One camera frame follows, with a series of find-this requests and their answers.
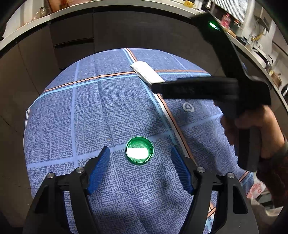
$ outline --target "blue gripper pad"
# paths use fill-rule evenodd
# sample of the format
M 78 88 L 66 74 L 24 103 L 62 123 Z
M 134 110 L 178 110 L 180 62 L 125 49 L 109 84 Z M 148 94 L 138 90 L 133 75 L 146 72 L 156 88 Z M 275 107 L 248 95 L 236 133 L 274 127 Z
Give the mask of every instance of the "blue gripper pad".
M 98 157 L 99 160 L 89 177 L 89 187 L 87 188 L 89 194 L 92 194 L 101 184 L 110 161 L 110 149 L 107 147 L 104 151 L 101 151 Z
M 191 174 L 175 146 L 171 149 L 171 159 L 183 188 L 191 195 L 194 190 L 191 183 Z

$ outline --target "checkered tablecloth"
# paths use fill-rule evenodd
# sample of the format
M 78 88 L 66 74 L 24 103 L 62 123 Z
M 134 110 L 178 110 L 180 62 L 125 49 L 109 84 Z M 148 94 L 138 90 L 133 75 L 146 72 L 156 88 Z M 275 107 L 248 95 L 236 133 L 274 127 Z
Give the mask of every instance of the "checkered tablecloth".
M 212 101 L 163 100 L 133 72 L 135 61 L 147 62 L 165 81 L 209 76 L 185 59 L 148 49 L 104 51 L 69 66 L 26 113 L 24 151 L 32 196 L 48 172 L 70 173 L 108 146 L 108 170 L 89 197 L 101 231 L 178 233 L 192 197 L 170 159 L 173 145 L 210 171 L 235 173 L 246 192 L 253 175 L 237 166 L 220 125 L 222 113 Z M 154 145 L 154 156 L 142 166 L 125 157 L 125 145 L 134 136 Z M 216 197 L 213 193 L 204 233 L 211 229 Z M 69 193 L 65 202 L 70 229 L 77 233 Z

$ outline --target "kitchen cabinet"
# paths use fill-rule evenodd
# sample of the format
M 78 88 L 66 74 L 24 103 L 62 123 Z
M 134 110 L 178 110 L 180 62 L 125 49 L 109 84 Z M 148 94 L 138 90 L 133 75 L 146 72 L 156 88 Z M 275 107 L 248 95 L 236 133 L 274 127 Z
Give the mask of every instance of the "kitchen cabinet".
M 26 110 L 39 96 L 24 65 L 18 45 L 0 58 L 0 115 L 19 134 Z
M 94 44 L 83 43 L 54 49 L 60 69 L 67 68 L 78 60 L 94 54 Z
M 50 25 L 50 33 L 53 45 L 93 38 L 92 14 L 93 13 L 87 13 L 52 22 Z
M 284 106 L 280 105 L 279 108 L 276 111 L 274 111 L 274 115 L 278 121 L 278 124 L 280 126 L 282 133 L 287 138 L 288 137 L 288 124 L 287 124 L 288 115 Z
M 28 74 L 38 93 L 60 73 L 49 27 L 46 26 L 19 42 Z
M 95 12 L 93 33 L 95 52 L 117 48 L 158 49 L 187 59 L 210 74 L 220 67 L 212 46 L 204 41 L 196 27 L 166 16 Z

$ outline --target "green led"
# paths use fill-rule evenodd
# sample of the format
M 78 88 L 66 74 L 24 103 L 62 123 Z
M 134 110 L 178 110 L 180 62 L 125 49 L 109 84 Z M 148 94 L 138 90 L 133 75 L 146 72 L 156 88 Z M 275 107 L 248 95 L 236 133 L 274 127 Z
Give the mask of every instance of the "green led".
M 218 28 L 215 24 L 213 24 L 213 23 L 211 23 L 211 22 L 209 22 L 209 24 L 210 24 L 213 28 L 215 28 L 215 29 L 217 29 L 218 31 L 220 31 L 220 28 Z

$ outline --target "pink bottle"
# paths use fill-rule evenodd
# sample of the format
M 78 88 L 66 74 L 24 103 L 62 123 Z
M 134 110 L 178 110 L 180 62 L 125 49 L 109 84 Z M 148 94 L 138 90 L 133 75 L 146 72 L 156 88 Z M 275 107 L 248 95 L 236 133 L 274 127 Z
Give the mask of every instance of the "pink bottle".
M 228 28 L 231 18 L 229 17 L 230 15 L 227 13 L 226 15 L 223 15 L 222 19 L 221 19 L 221 24 L 223 27 Z

